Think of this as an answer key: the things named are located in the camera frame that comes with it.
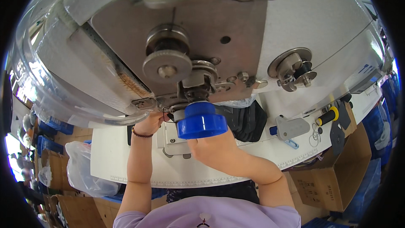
blue plastic cap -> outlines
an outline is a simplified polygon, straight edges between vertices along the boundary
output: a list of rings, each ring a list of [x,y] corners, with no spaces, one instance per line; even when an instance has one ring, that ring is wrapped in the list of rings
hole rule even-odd
[[[215,107],[209,102],[196,102],[184,111],[185,119],[177,123],[177,135],[182,139],[205,138],[228,131],[225,116],[215,114]]]

